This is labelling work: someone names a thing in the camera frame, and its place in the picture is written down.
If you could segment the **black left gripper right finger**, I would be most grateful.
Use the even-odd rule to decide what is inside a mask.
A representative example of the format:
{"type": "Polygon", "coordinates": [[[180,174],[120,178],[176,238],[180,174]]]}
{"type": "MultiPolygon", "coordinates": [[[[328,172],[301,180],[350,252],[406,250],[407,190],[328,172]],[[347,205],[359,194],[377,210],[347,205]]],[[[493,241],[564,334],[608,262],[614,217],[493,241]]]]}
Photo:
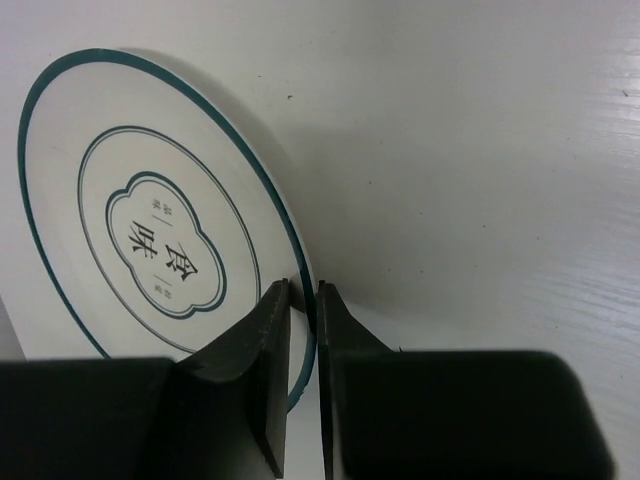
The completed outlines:
{"type": "Polygon", "coordinates": [[[335,285],[319,285],[316,307],[325,477],[390,479],[400,394],[388,374],[399,353],[351,314],[335,285]]]}

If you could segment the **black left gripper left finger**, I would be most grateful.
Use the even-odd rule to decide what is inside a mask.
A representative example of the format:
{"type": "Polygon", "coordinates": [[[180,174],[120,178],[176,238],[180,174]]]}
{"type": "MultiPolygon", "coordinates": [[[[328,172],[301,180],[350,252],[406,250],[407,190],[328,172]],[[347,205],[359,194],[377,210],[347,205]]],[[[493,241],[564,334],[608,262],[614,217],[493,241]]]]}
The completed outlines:
{"type": "Polygon", "coordinates": [[[287,280],[176,367],[169,427],[172,475],[284,472],[290,352],[287,280]]]}

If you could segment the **white plate teal rim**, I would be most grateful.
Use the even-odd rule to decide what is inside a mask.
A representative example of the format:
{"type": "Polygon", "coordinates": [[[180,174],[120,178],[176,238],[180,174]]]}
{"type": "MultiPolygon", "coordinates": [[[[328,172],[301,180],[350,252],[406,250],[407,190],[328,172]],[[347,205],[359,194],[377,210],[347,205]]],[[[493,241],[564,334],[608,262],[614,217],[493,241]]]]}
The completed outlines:
{"type": "Polygon", "coordinates": [[[17,167],[82,355],[183,360],[286,279],[297,404],[315,356],[311,265],[264,162],[215,103],[142,56],[72,52],[27,94],[17,167]]]}

